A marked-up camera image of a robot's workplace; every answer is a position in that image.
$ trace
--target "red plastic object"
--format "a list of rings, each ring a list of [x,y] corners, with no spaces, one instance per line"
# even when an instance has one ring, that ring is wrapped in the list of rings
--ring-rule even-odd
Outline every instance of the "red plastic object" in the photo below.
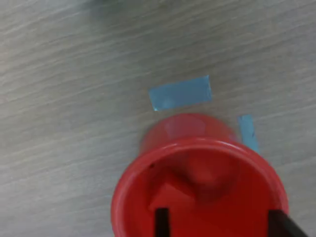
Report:
[[[155,125],[112,200],[116,237],[153,237],[156,208],[170,209],[172,237],[265,237],[268,210],[288,213],[283,184],[219,120],[180,114]]]

